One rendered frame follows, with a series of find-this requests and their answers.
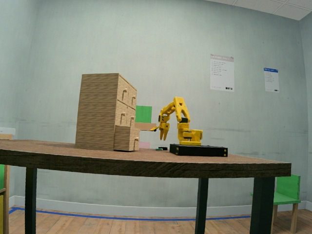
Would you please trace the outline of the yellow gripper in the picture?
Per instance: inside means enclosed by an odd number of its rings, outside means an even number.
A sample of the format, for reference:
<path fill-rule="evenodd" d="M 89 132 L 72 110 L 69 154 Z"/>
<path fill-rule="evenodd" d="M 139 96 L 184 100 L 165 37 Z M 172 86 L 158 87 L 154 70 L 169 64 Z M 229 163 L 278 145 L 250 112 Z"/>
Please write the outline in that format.
<path fill-rule="evenodd" d="M 154 127 L 150 131 L 154 131 L 155 132 L 156 129 L 158 129 L 158 128 L 160 130 L 160 140 L 162 140 L 162 138 L 163 138 L 163 140 L 165 141 L 167 133 L 168 133 L 169 128 L 170 128 L 170 124 L 166 123 L 166 122 L 160 123 L 158 127 Z"/>

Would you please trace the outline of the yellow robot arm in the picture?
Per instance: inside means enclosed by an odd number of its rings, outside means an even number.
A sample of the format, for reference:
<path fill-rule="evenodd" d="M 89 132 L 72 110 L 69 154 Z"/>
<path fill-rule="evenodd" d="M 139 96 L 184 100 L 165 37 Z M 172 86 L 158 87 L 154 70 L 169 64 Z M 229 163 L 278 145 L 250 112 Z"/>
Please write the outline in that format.
<path fill-rule="evenodd" d="M 173 102 L 168 104 L 167 107 L 163 107 L 158 116 L 158 122 L 163 123 L 169 121 L 170 114 L 174 111 L 177 121 L 179 122 L 177 123 L 179 145 L 201 146 L 201 130 L 189 130 L 190 116 L 183 98 L 175 97 Z M 185 117 L 181 117 L 181 113 Z M 167 116 L 164 116 L 163 114 L 166 114 Z"/>

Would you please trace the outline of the wooden chest of drawers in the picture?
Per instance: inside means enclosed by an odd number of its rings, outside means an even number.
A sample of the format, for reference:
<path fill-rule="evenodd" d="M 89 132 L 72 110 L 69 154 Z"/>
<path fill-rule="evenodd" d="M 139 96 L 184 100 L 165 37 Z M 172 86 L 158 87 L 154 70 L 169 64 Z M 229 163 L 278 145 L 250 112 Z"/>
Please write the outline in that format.
<path fill-rule="evenodd" d="M 82 74 L 75 148 L 114 150 L 117 100 L 136 110 L 136 108 L 117 98 L 120 73 Z"/>

